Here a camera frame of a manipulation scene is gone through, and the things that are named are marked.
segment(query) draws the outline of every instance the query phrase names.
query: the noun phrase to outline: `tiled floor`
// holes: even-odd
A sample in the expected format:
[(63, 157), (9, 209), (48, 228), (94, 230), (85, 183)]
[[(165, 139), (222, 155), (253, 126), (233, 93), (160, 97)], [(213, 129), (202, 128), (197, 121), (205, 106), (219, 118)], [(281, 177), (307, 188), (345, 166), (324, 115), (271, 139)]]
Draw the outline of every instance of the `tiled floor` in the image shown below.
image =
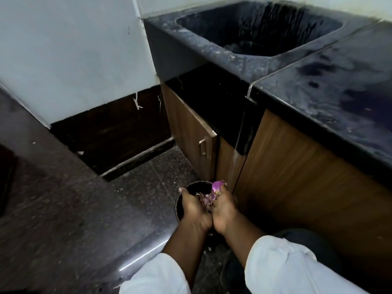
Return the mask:
[[(116, 293), (177, 226), (179, 186), (197, 179), (175, 147), (106, 182), (0, 94), (0, 143), (19, 157), (0, 218), (0, 292)], [(224, 245), (206, 248), (194, 293), (222, 293)]]

